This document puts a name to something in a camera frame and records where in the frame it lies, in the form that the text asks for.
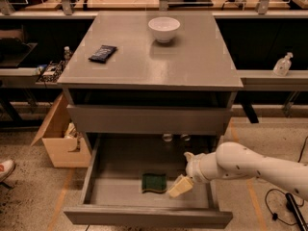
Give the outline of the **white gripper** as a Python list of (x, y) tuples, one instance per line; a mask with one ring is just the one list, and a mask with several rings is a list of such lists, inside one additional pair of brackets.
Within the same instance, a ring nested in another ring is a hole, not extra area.
[(193, 183), (208, 183), (221, 176), (221, 167), (218, 165), (216, 153), (197, 155), (185, 152), (187, 160), (187, 176), (180, 175), (176, 178), (167, 193), (170, 197), (177, 197), (193, 188)]

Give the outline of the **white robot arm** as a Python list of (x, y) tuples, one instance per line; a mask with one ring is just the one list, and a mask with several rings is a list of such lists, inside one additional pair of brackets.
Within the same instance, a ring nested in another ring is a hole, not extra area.
[(236, 142), (224, 142), (215, 152), (193, 155), (185, 152), (186, 175), (180, 175), (167, 193), (177, 197), (194, 184), (216, 179), (259, 177), (273, 185), (308, 200), (308, 165), (258, 154)]

